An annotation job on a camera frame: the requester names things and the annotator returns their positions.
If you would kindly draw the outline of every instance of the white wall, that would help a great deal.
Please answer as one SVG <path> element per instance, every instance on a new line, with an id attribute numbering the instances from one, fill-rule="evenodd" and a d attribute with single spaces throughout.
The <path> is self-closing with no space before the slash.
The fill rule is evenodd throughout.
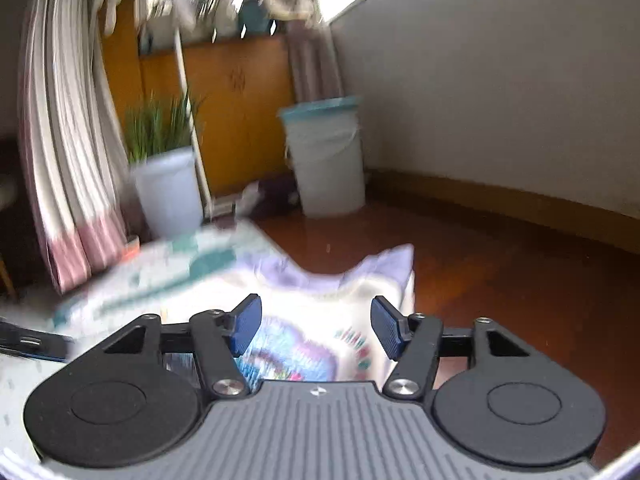
<path id="1" fill-rule="evenodd" d="M 370 168 L 640 218 L 640 0 L 366 0 L 332 31 Z"/>
<path id="2" fill-rule="evenodd" d="M 18 129 L 20 33 L 28 0 L 0 0 L 0 137 Z"/>

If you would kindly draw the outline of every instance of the wooden baseboard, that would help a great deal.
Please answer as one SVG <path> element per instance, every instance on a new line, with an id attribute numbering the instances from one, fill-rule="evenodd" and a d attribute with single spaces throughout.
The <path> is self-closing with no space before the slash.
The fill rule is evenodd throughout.
<path id="1" fill-rule="evenodd" d="M 396 194 L 434 198 L 498 213 L 640 254 L 640 219 L 561 198 L 399 171 L 370 170 L 369 189 L 380 198 Z"/>

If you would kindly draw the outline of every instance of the bucket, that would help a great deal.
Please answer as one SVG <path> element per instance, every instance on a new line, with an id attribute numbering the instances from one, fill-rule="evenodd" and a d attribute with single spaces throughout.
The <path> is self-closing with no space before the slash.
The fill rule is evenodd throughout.
<path id="1" fill-rule="evenodd" d="M 202 224 L 202 201 L 191 147 L 149 157 L 132 167 L 146 223 L 159 238 L 194 232 Z"/>
<path id="2" fill-rule="evenodd" d="M 306 216 L 339 216 L 365 202 L 358 99 L 304 103 L 279 112 Z"/>

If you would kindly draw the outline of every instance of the gray gripper base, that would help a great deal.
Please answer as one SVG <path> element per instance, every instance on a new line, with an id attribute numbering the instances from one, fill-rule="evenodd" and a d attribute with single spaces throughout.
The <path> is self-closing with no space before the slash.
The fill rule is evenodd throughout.
<path id="1" fill-rule="evenodd" d="M 476 462 L 432 427 L 418 404 L 373 383 L 265 381 L 243 400 L 212 405 L 168 453 L 118 469 L 46 465 L 74 480 L 586 480 L 587 462 L 513 472 Z"/>

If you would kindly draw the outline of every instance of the white curtain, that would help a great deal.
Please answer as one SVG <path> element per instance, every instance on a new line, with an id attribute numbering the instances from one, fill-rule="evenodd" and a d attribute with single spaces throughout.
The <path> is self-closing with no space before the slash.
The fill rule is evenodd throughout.
<path id="1" fill-rule="evenodd" d="M 117 261 L 127 159 L 96 12 L 119 0 L 32 0 L 23 31 L 20 141 L 43 256 L 60 292 Z"/>

